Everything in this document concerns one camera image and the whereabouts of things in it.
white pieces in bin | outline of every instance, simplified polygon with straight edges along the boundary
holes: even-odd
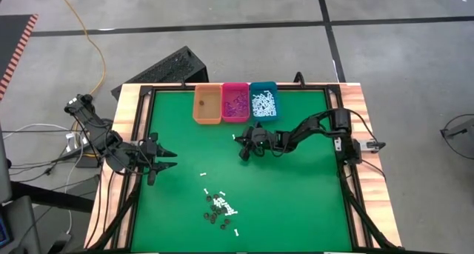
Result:
[[[275,99],[269,90],[253,95],[252,111],[255,117],[276,116]]]

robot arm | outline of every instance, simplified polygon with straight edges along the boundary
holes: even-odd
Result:
[[[89,131],[89,143],[117,173],[125,169],[126,173],[147,174],[148,184],[153,185],[160,171],[176,165],[175,162],[155,162],[155,157],[176,157],[175,153],[156,143],[158,133],[152,133],[138,142],[123,142],[122,137],[111,130],[112,125],[96,115],[91,95],[77,95],[67,103],[64,111]],[[135,166],[149,167],[149,170],[147,173],[138,173],[133,170]]]
[[[330,119],[331,130],[327,130],[321,124],[326,118]],[[265,150],[270,150],[272,153],[290,153],[297,148],[301,141],[309,136],[322,134],[328,138],[335,139],[336,151],[341,153],[342,158],[360,163],[360,144],[351,137],[351,133],[350,111],[338,108],[309,116],[290,132],[275,131],[271,133],[257,122],[254,127],[246,128],[242,136],[236,137],[235,141],[243,146],[239,156],[244,161],[247,161],[250,157],[250,152],[257,156],[264,155]]]

green mat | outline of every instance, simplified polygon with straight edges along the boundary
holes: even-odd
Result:
[[[312,136],[281,158],[267,151],[243,162],[232,134],[241,135],[247,124],[195,123],[193,96],[156,94],[150,132],[158,132],[161,144],[178,153],[170,159],[178,165],[159,173],[152,187],[142,182],[133,252],[351,250],[330,139]],[[327,109],[322,92],[281,91],[279,96],[281,118],[263,123],[268,130],[291,130]],[[210,195],[224,192],[238,214],[220,215],[215,224],[204,219],[211,213],[204,188]],[[226,218],[231,223],[222,230]]]

metal bracket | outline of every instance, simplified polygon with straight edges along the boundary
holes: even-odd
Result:
[[[377,143],[374,139],[357,141],[361,144],[361,151],[370,151],[371,153],[378,153],[386,145],[384,142]]]
[[[295,78],[293,79],[293,83],[299,83],[301,88],[306,87],[306,83],[304,82],[304,77],[301,72],[297,72]]]

black small object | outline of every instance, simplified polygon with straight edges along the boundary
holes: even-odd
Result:
[[[209,83],[206,65],[185,46],[155,63],[126,83]],[[119,99],[121,85],[112,96]]]

